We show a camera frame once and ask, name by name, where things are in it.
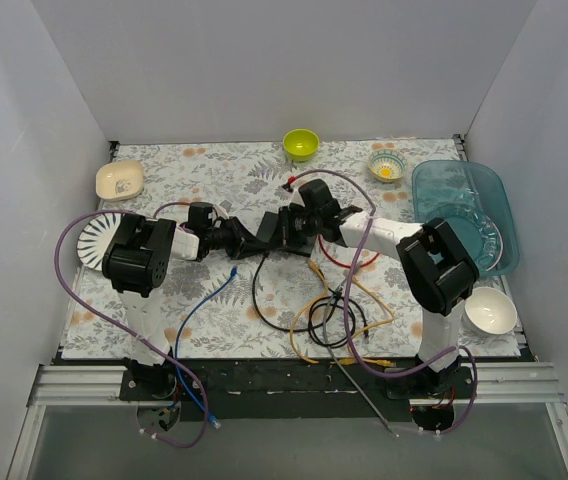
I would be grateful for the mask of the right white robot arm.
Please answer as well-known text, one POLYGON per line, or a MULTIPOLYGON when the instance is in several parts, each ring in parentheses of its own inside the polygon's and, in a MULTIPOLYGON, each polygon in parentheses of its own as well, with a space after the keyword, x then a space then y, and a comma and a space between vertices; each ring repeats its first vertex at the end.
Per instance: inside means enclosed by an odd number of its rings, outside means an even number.
POLYGON ((417 376, 418 389, 428 397, 439 397, 453 384, 449 369, 459 357, 461 308, 471 296, 479 271, 450 225, 441 218, 425 224, 381 218, 370 197, 370 209, 342 207, 328 185, 315 179, 294 189, 291 177, 283 188, 292 194, 291 203, 278 212, 267 212, 260 228, 273 250, 288 248, 311 237, 355 250, 346 276, 344 303, 350 303, 361 252, 369 250, 401 263, 414 299, 422 307, 423 336, 414 367, 398 372, 372 368, 357 351, 353 337, 347 344, 355 360, 368 373, 395 380, 417 376))

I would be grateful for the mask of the dark grey network switch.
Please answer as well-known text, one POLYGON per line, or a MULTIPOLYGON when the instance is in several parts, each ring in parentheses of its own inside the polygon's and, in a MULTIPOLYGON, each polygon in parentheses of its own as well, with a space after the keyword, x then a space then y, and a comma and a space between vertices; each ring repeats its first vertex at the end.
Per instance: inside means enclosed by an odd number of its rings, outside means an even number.
POLYGON ((266 250, 279 251, 309 258, 315 238, 308 236, 299 227, 300 217, 287 208, 277 213, 266 212, 259 225, 256 238, 266 243, 266 250))

